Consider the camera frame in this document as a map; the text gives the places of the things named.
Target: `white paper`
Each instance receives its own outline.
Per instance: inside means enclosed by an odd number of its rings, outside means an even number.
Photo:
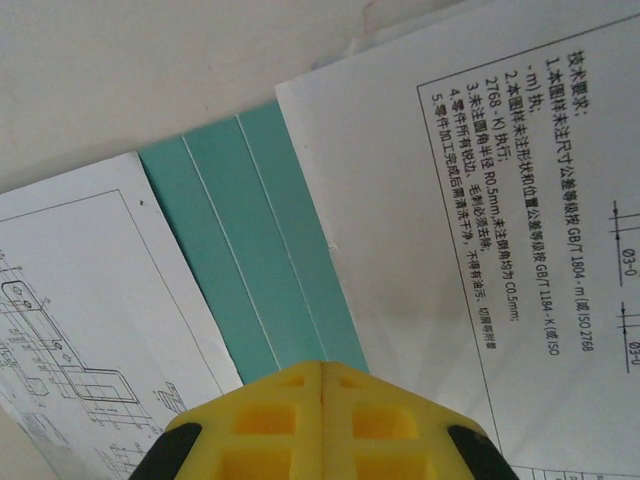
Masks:
[[[241,386],[135,154],[0,196],[0,402],[64,479],[127,479]]]
[[[372,373],[521,478],[640,478],[639,13],[495,2],[278,88]]]

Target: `yellow object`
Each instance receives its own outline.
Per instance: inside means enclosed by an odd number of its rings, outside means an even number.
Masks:
[[[489,442],[472,420],[332,362],[249,384],[179,415],[165,435],[185,424],[201,431],[177,475],[163,478],[473,480],[448,429]]]

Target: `white wall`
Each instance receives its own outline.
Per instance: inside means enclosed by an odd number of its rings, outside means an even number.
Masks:
[[[454,1],[0,0],[0,191],[257,105]],[[0,432],[0,479],[53,478],[4,414]]]

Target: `teal strip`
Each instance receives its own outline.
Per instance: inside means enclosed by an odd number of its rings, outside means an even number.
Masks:
[[[280,107],[238,118],[327,357],[368,371]]]
[[[281,368],[325,359],[235,118],[185,135]]]
[[[278,370],[182,138],[155,144],[139,154],[242,380],[248,383]]]

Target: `technical drawing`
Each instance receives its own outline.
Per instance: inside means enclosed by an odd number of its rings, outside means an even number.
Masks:
[[[624,339],[624,360],[627,373],[640,372],[640,313],[627,313],[624,302],[620,303],[620,325]]]
[[[127,480],[144,457],[144,450],[139,443],[134,443],[131,448],[112,444],[109,449],[110,453],[96,452],[109,471],[120,480]]]
[[[0,342],[0,369],[12,369],[37,405],[43,406],[39,398],[49,395],[52,385],[63,398],[80,401],[98,425],[161,432],[120,371],[93,368],[81,359],[48,312],[47,301],[38,300],[22,268],[11,268],[4,255],[0,257],[2,327],[8,336]]]
[[[175,413],[186,412],[187,407],[182,401],[182,397],[178,393],[178,390],[176,390],[175,385],[171,382],[165,382],[165,383],[167,384],[168,391],[165,392],[163,390],[159,390],[158,400],[160,400],[164,404],[164,406],[167,407],[172,412],[175,412]]]
[[[640,260],[636,255],[640,247],[640,236],[634,235],[634,232],[640,233],[640,213],[620,215],[618,202],[614,200],[613,217],[609,220],[613,222],[613,230],[610,230],[610,233],[615,235],[616,240],[618,283],[623,287],[625,281],[638,278],[640,273]]]
[[[29,435],[37,441],[69,447],[67,439],[44,413],[25,413],[22,415],[20,423]]]

